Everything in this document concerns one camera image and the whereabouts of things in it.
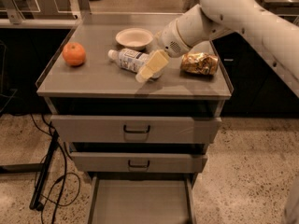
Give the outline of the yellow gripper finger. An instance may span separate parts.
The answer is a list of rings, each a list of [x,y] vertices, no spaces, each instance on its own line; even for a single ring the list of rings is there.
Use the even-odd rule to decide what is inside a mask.
[[[169,63],[168,54],[162,50],[157,49],[149,54],[149,59],[138,70],[135,79],[139,83],[144,83],[150,78],[153,78],[160,73]]]

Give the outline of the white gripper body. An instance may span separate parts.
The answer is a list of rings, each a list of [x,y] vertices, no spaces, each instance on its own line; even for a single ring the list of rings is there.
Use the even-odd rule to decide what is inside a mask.
[[[158,49],[163,49],[172,58],[180,57],[191,49],[179,34],[178,20],[171,21],[159,31],[155,35],[155,42]]]

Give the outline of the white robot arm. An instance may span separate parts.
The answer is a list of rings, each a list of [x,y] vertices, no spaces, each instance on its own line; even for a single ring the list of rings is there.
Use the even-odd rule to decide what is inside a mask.
[[[240,34],[299,96],[299,27],[261,7],[255,0],[199,0],[154,38],[149,61],[137,72],[144,83],[177,58],[222,31]]]

